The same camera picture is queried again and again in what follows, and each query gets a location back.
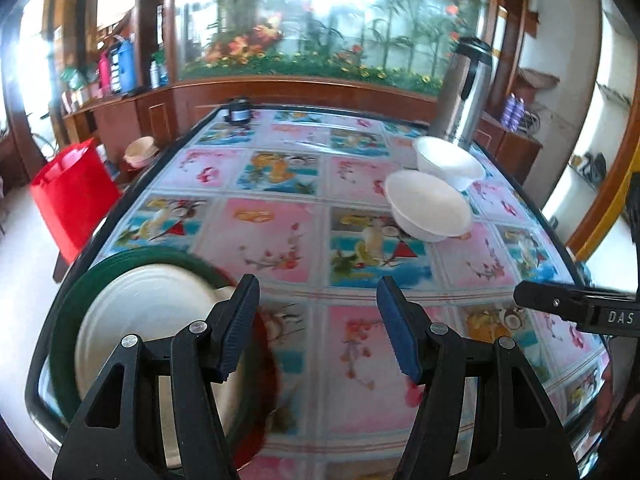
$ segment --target white bowl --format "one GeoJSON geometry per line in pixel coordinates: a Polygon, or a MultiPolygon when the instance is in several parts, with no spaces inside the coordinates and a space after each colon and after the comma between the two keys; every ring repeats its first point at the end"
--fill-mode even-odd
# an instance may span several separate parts
{"type": "Polygon", "coordinates": [[[471,153],[438,137],[414,139],[418,170],[444,180],[464,191],[485,177],[484,168],[471,153]]]}
{"type": "Polygon", "coordinates": [[[407,234],[425,242],[439,242],[471,229],[471,207],[459,192],[439,178],[402,170],[385,180],[391,214],[407,234]]]}
{"type": "Polygon", "coordinates": [[[146,156],[144,158],[139,158],[139,157],[127,158],[127,157],[125,157],[124,159],[129,163],[129,165],[134,170],[140,170],[141,168],[146,168],[149,164],[151,164],[153,162],[155,156],[156,156],[156,152],[153,152],[151,155],[148,155],[148,156],[146,156]]]}
{"type": "Polygon", "coordinates": [[[151,152],[156,152],[155,140],[151,136],[134,140],[124,152],[124,158],[145,158],[151,152]]]}

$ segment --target black thermos handle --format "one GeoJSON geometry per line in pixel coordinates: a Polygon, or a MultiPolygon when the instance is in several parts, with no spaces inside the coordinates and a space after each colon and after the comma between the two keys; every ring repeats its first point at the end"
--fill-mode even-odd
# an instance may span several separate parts
{"type": "Polygon", "coordinates": [[[469,72],[466,73],[465,85],[462,87],[462,92],[460,93],[460,98],[463,101],[466,101],[469,94],[471,94],[471,87],[474,85],[474,81],[476,80],[476,72],[478,72],[478,60],[471,59],[469,72]]]}

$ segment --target red plastic bag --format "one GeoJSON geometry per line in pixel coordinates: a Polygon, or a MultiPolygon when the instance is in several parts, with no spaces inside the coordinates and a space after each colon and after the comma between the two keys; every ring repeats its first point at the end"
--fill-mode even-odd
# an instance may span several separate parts
{"type": "Polygon", "coordinates": [[[42,168],[31,183],[31,195],[69,264],[120,198],[93,139],[69,146],[42,168]]]}

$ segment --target tiled floor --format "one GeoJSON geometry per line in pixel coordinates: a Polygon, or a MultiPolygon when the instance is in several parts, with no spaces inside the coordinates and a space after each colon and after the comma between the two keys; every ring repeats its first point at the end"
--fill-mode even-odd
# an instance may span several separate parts
{"type": "Polygon", "coordinates": [[[31,459],[49,477],[56,456],[24,404],[31,355],[58,286],[52,280],[58,248],[28,188],[6,198],[9,218],[0,234],[0,413],[31,459]]]}

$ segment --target aquarium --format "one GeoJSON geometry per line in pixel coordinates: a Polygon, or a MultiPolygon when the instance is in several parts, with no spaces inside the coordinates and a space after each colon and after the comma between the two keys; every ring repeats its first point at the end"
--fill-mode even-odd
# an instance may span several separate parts
{"type": "Polygon", "coordinates": [[[175,0],[181,79],[324,76],[436,96],[483,0],[175,0]]]}

